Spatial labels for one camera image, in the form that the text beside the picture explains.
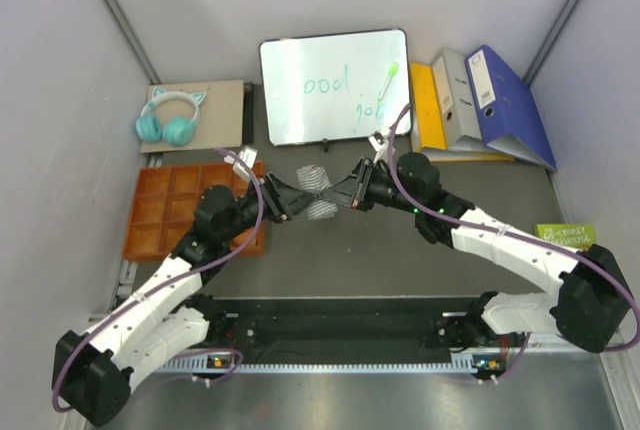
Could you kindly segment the grey striped underwear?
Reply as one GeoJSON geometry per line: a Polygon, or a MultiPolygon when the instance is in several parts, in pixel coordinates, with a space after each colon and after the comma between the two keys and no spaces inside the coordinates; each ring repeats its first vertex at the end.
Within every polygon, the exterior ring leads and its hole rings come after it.
{"type": "MultiPolygon", "coordinates": [[[[322,166],[306,165],[296,170],[299,187],[310,193],[320,194],[331,186],[326,170],[322,166]]],[[[330,219],[335,216],[338,207],[335,203],[315,200],[307,209],[309,220],[330,219]]]]}

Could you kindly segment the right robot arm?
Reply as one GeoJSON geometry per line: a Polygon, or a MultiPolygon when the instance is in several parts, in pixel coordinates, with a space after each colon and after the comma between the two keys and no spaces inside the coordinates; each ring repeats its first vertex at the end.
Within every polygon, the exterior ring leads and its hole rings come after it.
{"type": "Polygon", "coordinates": [[[438,169],[422,154],[390,163],[361,159],[321,197],[361,211],[379,204],[413,212],[427,242],[484,258],[534,284],[535,293],[486,292],[473,302],[465,326],[478,345],[511,333],[540,333],[591,353],[611,351],[626,315],[639,312],[610,250],[555,245],[500,222],[444,190],[438,169]]]}

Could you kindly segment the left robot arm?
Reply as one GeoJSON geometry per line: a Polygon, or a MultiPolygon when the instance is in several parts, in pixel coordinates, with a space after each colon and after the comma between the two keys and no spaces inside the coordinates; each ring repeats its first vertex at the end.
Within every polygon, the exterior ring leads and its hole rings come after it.
{"type": "Polygon", "coordinates": [[[191,227],[147,282],[83,333],[68,331],[58,340],[54,409],[105,425],[168,360],[200,343],[220,344],[227,324],[196,293],[237,255],[230,247],[234,238],[257,231],[266,219],[289,220],[317,199],[316,191],[291,187],[273,174],[251,177],[240,198],[224,185],[204,190],[191,227]]]}

